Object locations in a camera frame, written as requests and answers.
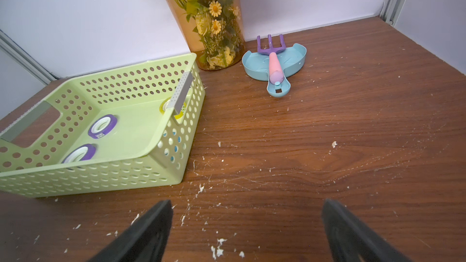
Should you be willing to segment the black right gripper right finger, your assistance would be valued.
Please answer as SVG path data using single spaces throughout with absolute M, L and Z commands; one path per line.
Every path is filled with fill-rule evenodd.
M 335 262 L 410 261 L 337 200 L 325 200 L 322 220 Z

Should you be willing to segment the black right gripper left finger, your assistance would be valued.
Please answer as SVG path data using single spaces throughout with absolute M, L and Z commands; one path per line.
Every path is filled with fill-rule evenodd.
M 172 227 L 171 201 L 158 202 L 91 262 L 160 262 Z

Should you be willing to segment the purple tape roll front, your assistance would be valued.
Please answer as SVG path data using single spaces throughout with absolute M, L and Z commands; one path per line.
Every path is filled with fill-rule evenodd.
M 91 160 L 96 152 L 97 148 L 93 144 L 84 144 L 66 156 L 62 163 L 66 164 Z

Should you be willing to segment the purple tape roll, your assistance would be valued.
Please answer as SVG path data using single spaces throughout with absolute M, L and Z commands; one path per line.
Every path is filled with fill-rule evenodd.
M 103 138 L 114 130 L 117 123 L 118 119 L 115 115 L 104 115 L 91 125 L 87 134 L 93 139 Z
M 84 144 L 66 156 L 62 163 L 66 164 L 91 160 L 96 152 L 97 148 L 93 144 Z

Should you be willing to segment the light green perforated storage basket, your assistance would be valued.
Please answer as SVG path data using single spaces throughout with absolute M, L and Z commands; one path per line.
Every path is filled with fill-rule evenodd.
M 39 198 L 181 183 L 205 99 L 196 57 L 63 82 L 1 132 L 1 190 Z

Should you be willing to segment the yellow tape roll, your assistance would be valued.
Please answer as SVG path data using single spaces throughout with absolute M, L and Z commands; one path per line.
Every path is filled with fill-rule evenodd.
M 168 106 L 170 100 L 171 100 L 170 98 L 167 98 L 167 99 L 165 99 L 164 102 L 162 102 L 162 104 L 160 105 L 159 110 L 160 110 L 160 113 L 161 113 L 162 115 L 165 113 L 165 111 L 166 111 L 166 109 L 167 109 L 167 106 Z M 183 103 L 182 111 L 181 111 L 179 114 L 177 114 L 177 115 L 175 116 L 175 119 L 176 119 L 176 120 L 179 120 L 179 119 L 183 118 L 183 117 L 184 117 L 185 111 L 186 111 L 186 102 Z

